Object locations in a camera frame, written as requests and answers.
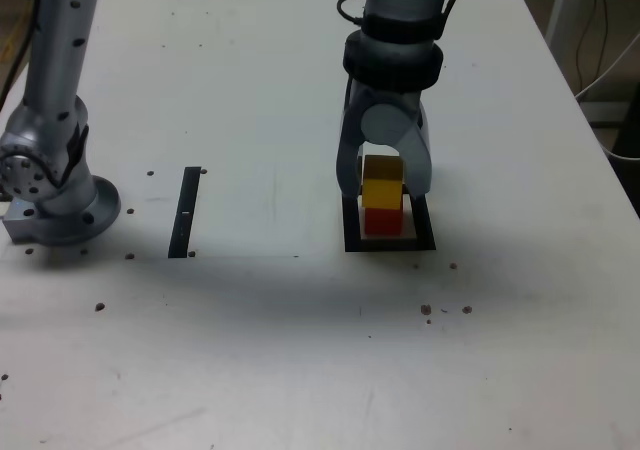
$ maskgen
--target white cable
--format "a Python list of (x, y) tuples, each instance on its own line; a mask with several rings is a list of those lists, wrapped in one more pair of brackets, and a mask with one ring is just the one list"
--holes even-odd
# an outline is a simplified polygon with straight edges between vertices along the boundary
[(600, 146), (602, 147), (602, 150), (604, 150), (604, 153), (606, 153), (610, 157), (613, 157), (613, 158), (618, 159), (618, 160), (624, 160), (625, 162), (640, 162), (640, 158), (623, 157), (622, 155), (616, 155), (615, 153), (611, 152), (610, 150), (607, 150), (607, 147), (605, 147), (604, 145), (600, 144)]
[[(602, 80), (604, 77), (607, 76), (607, 74), (613, 70), (613, 68), (620, 63), (620, 60), (622, 60), (624, 58), (624, 56), (627, 54), (627, 52), (629, 50), (631, 50), (631, 47), (633, 47), (635, 45), (635, 43), (638, 41), (638, 39), (640, 38), (640, 32), (638, 32), (638, 34), (633, 37), (633, 40), (631, 40), (631, 43), (629, 43), (629, 45), (627, 45), (627, 48), (625, 48), (622, 53), (620, 54), (620, 56), (618, 58), (616, 58), (615, 62), (613, 62), (609, 68), (607, 68), (604, 73), (602, 75), (600, 75), (598, 78), (596, 78), (593, 82), (591, 82), (591, 85), (588, 85), (585, 89), (581, 90), (580, 92), (578, 92), (575, 95), (575, 98), (578, 99), (580, 98), (582, 95), (584, 95), (585, 93), (587, 93), (594, 85), (600, 83), (600, 80)], [(632, 157), (623, 157), (622, 155), (616, 155), (615, 153), (611, 152), (610, 150), (608, 150), (604, 145), (602, 145), (600, 143), (600, 147), (602, 148), (602, 150), (604, 151), (604, 153), (606, 153), (607, 155), (609, 155), (610, 157), (613, 157), (617, 160), (622, 160), (625, 162), (640, 162), (640, 158), (632, 158)]]
[(640, 38), (640, 32), (638, 32), (638, 34), (633, 37), (633, 40), (631, 40), (631, 43), (627, 46), (627, 48), (625, 48), (622, 53), (620, 54), (620, 56), (618, 58), (616, 58), (616, 61), (613, 62), (611, 64), (611, 66), (609, 68), (607, 68), (604, 73), (602, 75), (600, 75), (598, 78), (596, 78), (593, 82), (591, 82), (591, 85), (589, 85), (587, 88), (585, 88), (584, 90), (581, 90), (578, 94), (575, 95), (576, 98), (580, 98), (582, 95), (584, 95), (585, 93), (587, 93), (589, 90), (591, 90), (591, 87), (593, 87), (594, 85), (596, 85), (597, 83), (600, 83), (600, 80), (602, 80), (604, 77), (607, 76), (607, 74), (613, 70), (613, 67), (615, 67), (618, 63), (620, 63), (620, 60), (622, 60), (622, 58), (627, 54), (627, 52), (629, 50), (631, 50), (631, 47), (633, 47), (633, 45), (638, 41), (638, 39)]

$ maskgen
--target black strip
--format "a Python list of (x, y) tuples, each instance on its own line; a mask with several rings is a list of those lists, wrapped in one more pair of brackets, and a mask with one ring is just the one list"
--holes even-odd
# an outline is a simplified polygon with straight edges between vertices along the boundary
[[(409, 192), (405, 185), (402, 193)], [(342, 196), (342, 225), (344, 229), (345, 252), (419, 252), (435, 250), (436, 242), (431, 228), (431, 219), (427, 208), (427, 199), (424, 197), (411, 198), (411, 213), (416, 230), (416, 238), (398, 238), (363, 240), (360, 236), (360, 211), (358, 200)]]
[(196, 210), (196, 197), (200, 183), (200, 169), (201, 167), (186, 167), (184, 169), (180, 199), (173, 222), (171, 243), (169, 243), (169, 258), (187, 258), (191, 223), (193, 222), (193, 213)]

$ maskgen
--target red block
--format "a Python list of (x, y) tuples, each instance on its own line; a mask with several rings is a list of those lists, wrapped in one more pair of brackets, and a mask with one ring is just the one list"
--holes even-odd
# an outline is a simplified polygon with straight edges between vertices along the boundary
[(365, 235), (401, 235), (402, 220), (402, 201), (400, 201), (400, 208), (397, 210), (365, 208), (364, 233)]

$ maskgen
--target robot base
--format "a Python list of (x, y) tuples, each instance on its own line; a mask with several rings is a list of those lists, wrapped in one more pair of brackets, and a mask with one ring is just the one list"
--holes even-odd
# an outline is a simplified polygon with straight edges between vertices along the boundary
[(42, 215), (34, 204), (14, 199), (3, 218), (11, 240), (53, 247), (84, 242), (104, 232), (120, 213), (120, 197), (108, 180), (94, 176), (93, 181), (93, 202), (81, 212), (61, 217)]
[[(402, 193), (408, 195), (406, 186)], [(431, 219), (427, 199), (423, 196), (411, 197), (411, 213), (416, 238), (365, 239), (360, 235), (360, 211), (358, 199), (342, 196), (342, 224), (344, 227), (345, 252), (420, 252), (435, 250), (436, 242), (431, 229)]]

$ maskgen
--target black bar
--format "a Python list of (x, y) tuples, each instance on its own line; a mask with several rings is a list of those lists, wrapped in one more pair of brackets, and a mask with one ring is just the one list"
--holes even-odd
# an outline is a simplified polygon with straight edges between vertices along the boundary
[(173, 222), (171, 243), (169, 243), (169, 258), (187, 258), (191, 224), (196, 209), (198, 184), (200, 183), (200, 169), (201, 167), (186, 167), (184, 169), (178, 209)]

